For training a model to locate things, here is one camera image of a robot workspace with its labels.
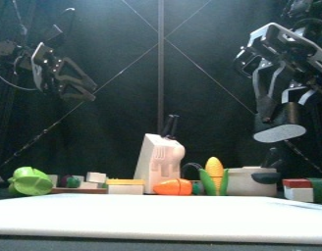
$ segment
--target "black curtain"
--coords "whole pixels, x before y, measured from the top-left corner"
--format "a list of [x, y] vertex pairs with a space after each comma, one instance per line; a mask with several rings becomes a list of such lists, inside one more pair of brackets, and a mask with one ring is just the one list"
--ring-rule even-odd
[[[1, 1], [0, 40], [17, 32], [12, 1]], [[31, 0], [17, 1], [24, 18]], [[163, 1], [163, 116], [179, 115], [182, 164], [217, 156], [226, 168], [261, 165], [273, 146], [282, 149], [284, 176], [319, 176], [284, 143], [253, 139], [256, 97], [250, 79], [233, 68], [249, 34], [280, 22], [284, 0]], [[57, 121], [20, 157], [20, 166], [48, 174], [107, 173], [132, 178], [146, 133], [158, 133], [159, 1], [37, 0], [28, 45], [35, 47], [57, 24], [66, 34], [55, 53], [70, 57], [98, 84], [96, 101], [63, 101], [40, 91], [17, 90], [1, 162]], [[20, 85], [32, 73], [20, 72]]]

